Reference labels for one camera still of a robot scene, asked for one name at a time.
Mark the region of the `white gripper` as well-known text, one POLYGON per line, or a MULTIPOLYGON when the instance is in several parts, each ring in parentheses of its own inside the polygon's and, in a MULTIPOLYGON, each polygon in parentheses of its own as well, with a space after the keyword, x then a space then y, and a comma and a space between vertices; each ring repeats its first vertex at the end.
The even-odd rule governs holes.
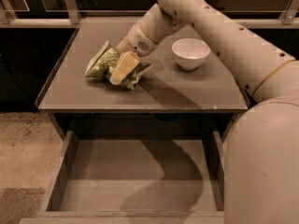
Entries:
POLYGON ((119 85, 139 64, 139 57, 149 56, 157 47, 156 25, 153 22, 137 21, 117 46, 121 56, 111 72, 110 82, 119 85))

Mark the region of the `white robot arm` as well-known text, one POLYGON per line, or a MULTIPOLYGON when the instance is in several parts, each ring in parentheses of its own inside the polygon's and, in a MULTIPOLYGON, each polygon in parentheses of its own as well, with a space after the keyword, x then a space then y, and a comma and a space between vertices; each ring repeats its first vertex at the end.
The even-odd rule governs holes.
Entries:
POLYGON ((227 138, 225 224, 299 224, 299 62, 205 0, 157 0, 118 45, 152 53, 189 24, 256 105, 227 138))

